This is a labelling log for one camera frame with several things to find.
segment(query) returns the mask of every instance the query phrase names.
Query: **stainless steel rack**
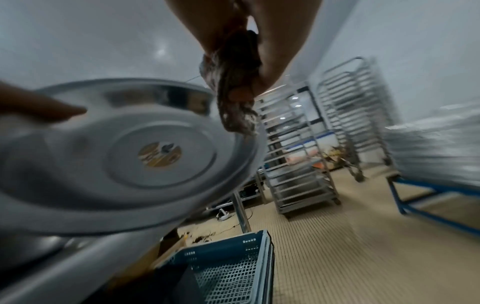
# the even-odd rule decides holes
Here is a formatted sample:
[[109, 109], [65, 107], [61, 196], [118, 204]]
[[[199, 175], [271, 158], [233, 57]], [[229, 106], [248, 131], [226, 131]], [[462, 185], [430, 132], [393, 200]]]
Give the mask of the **stainless steel rack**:
[[381, 130], [395, 123], [380, 86], [370, 63], [355, 57], [326, 70], [317, 87], [332, 131], [344, 149], [343, 160], [358, 182], [365, 179], [359, 153], [381, 149], [384, 163], [391, 164]]
[[[303, 107], [295, 106], [293, 94], [290, 91], [268, 102], [256, 103], [268, 133], [263, 173], [281, 214], [324, 201], [340, 204], [326, 161], [308, 153], [308, 148], [317, 148], [319, 152], [321, 149]], [[302, 161], [290, 164], [287, 158], [292, 156]], [[313, 168], [318, 162], [323, 163], [323, 169]]]

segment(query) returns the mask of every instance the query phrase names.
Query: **blue plastic crate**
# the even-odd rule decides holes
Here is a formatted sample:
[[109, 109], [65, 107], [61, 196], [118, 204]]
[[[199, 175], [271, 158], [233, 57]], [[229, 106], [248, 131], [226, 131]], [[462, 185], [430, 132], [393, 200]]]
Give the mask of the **blue plastic crate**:
[[269, 301], [273, 247], [266, 230], [183, 249], [169, 263], [192, 266], [206, 304]]

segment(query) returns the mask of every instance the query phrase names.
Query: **tiled floor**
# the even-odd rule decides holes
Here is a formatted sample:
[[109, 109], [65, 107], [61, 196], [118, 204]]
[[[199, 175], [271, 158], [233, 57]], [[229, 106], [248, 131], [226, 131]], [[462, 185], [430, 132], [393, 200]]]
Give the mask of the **tiled floor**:
[[[333, 172], [342, 206], [320, 205], [289, 219], [273, 203], [246, 210], [252, 230], [268, 229], [275, 244], [274, 303], [480, 302], [480, 238], [401, 216], [385, 173], [369, 169], [358, 184], [346, 170]], [[425, 208], [480, 227], [478, 200], [450, 196]], [[179, 231], [216, 240], [240, 234], [237, 223], [235, 216], [211, 219]]]

